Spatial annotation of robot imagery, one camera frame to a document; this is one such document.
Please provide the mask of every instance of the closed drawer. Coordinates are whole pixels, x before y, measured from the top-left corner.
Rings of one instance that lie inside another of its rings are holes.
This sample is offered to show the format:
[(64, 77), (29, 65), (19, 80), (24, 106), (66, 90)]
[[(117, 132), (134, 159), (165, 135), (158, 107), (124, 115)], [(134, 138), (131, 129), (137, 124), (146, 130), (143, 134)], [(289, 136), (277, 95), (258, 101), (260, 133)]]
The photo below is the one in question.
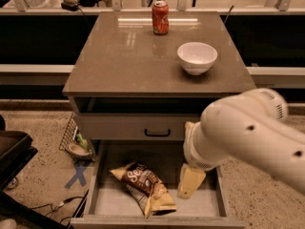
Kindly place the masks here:
[(86, 138), (102, 140), (184, 140), (185, 122), (198, 120), (198, 114), (79, 114), (75, 116), (75, 122)]
[[(176, 188), (184, 161), (183, 142), (110, 143), (99, 148), (84, 215), (71, 219), (74, 228), (244, 228), (243, 222), (230, 220), (227, 216), (219, 169), (207, 174), (191, 198), (177, 197)], [(166, 184), (177, 205), (175, 212), (144, 219), (126, 187), (109, 172), (130, 161), (144, 163)]]

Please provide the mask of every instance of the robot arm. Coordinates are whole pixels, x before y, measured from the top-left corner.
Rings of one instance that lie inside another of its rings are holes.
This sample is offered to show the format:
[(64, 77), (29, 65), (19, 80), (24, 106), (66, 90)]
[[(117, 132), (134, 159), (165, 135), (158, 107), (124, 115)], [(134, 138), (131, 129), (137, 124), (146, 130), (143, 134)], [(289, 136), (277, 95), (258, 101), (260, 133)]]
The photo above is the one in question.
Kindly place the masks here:
[(185, 158), (209, 171), (234, 156), (305, 194), (305, 135), (281, 122), (287, 115), (285, 100), (269, 89), (217, 100), (187, 124)]

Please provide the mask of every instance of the drawer handle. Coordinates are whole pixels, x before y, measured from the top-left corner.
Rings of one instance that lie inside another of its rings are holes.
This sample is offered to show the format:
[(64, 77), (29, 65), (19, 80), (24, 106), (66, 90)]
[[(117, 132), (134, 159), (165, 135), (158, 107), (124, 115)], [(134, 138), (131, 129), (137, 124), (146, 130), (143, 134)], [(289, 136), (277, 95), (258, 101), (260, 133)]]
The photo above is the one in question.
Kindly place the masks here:
[(171, 129), (168, 130), (167, 133), (165, 134), (161, 134), (161, 133), (157, 133), (157, 132), (150, 132), (147, 129), (144, 130), (144, 134), (145, 136), (150, 136), (150, 137), (167, 137), (171, 134)]

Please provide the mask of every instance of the tabletop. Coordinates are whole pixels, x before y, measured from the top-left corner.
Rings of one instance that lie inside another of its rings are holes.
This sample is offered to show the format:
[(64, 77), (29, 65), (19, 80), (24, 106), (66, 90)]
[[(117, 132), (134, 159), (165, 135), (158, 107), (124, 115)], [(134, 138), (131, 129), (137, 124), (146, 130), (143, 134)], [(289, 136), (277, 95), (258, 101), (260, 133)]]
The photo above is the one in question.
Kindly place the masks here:
[[(153, 33), (149, 11), (104, 11), (98, 16), (63, 93), (67, 96), (205, 97), (255, 88), (216, 12), (170, 11), (166, 35)], [(180, 66), (187, 42), (213, 46), (218, 57), (201, 75)]]

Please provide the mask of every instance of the snack bag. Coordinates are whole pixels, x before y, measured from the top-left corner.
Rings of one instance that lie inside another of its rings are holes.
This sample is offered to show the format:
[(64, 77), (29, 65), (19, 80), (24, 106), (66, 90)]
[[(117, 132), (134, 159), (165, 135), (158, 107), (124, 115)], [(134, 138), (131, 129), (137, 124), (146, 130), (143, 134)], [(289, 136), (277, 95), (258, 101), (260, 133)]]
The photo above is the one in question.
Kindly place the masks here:
[(138, 162), (110, 170), (127, 184), (145, 218), (159, 211), (175, 211), (176, 205), (163, 182), (149, 168)]

